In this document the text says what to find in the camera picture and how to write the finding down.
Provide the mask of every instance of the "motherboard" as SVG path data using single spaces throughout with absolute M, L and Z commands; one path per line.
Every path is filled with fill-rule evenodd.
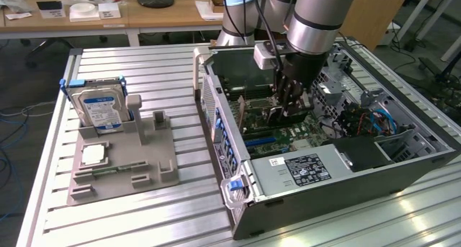
M 313 112 L 299 123 L 269 126 L 270 97 L 245 100 L 241 96 L 229 105 L 251 159 L 318 147 L 329 139 Z

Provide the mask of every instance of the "aluminum extrusion table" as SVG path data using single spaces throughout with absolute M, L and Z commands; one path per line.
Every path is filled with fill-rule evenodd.
M 193 99 L 193 49 L 206 44 L 87 49 L 70 56 L 64 78 L 124 75 L 143 97 L 142 115 L 171 117 L 181 184 L 112 200 L 66 205 L 79 119 L 60 93 L 19 246 L 438 246 L 461 244 L 461 162 L 405 191 L 258 237 L 234 241 Z M 460 127 L 366 49 L 356 49 L 461 141 Z M 353 75 L 377 85 L 357 65 Z

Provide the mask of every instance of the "floor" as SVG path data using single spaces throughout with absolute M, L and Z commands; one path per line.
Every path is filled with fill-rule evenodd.
M 396 21 L 404 23 L 414 5 L 401 9 L 396 16 Z M 420 26 L 425 17 L 430 14 L 424 11 L 413 24 L 412 32 Z M 438 60 L 450 44 L 461 34 L 461 27 L 452 24 L 444 19 L 440 19 L 433 30 L 425 38 L 426 48 L 416 48 L 410 53 L 416 58 L 428 57 L 434 63 L 444 68 L 445 63 Z M 206 39 L 215 39 L 217 32 L 205 32 Z M 404 42 L 412 38 L 412 33 L 404 37 Z M 143 45 L 166 44 L 162 39 L 162 34 L 150 34 L 143 36 Z M 126 36 L 108 36 L 108 42 L 102 43 L 98 37 L 70 38 L 75 47 L 95 48 L 95 47 L 119 47 L 128 46 Z M 201 42 L 198 33 L 178 32 L 171 34 L 171 43 L 193 43 Z M 0 109 L 12 106 L 30 106 L 40 102 L 52 101 L 58 96 L 58 84 L 62 78 L 63 71 L 67 63 L 68 49 L 56 44 L 46 50 L 35 59 L 38 67 L 28 69 L 23 63 L 23 57 L 27 52 L 40 43 L 40 39 L 32 39 L 32 45 L 24 47 L 19 40 L 11 40 L 8 45 L 0 49 Z M 378 47 L 374 50 L 376 55 L 382 61 L 394 68 L 396 66 L 408 63 L 412 59 L 389 49 L 389 47 Z M 400 68 L 400 72 L 417 78 L 424 78 L 425 73 L 418 70 L 418 63 Z M 453 74 L 461 75 L 461 63 L 457 64 Z M 19 111 L 20 108 L 8 110 L 9 113 Z M 52 105 L 38 107 L 31 114 L 44 113 L 52 110 Z M 23 116 L 8 119 L 9 121 L 23 121 Z M 35 178 L 35 171 L 39 165 L 42 148 L 44 138 L 48 132 L 51 115 L 42 117 L 32 117 L 28 119 L 28 132 L 24 138 L 15 144 L 13 147 L 7 149 L 11 162 L 16 166 L 17 175 L 24 189 L 24 200 L 20 207 L 13 211 L 11 217 L 0 221 L 0 247 L 15 246 L 17 234 L 23 221 L 23 215 L 27 206 L 27 198 L 31 193 L 32 183 Z M 0 140 L 16 129 L 16 124 L 0 122 Z M 0 185 L 3 184 L 5 173 L 0 173 Z M 8 213 L 15 207 L 15 203 L 20 199 L 20 190 L 13 178 L 7 186 L 0 190 L 0 217 Z

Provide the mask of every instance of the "blue ram slot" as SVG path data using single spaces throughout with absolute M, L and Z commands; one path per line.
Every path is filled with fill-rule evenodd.
M 258 140 L 246 141 L 245 142 L 245 146 L 246 147 L 249 147 L 249 146 L 258 146 L 258 145 L 263 145 L 266 143 L 273 143 L 275 141 L 277 141 L 277 139 L 274 137 L 263 138 L 263 139 L 258 139 Z

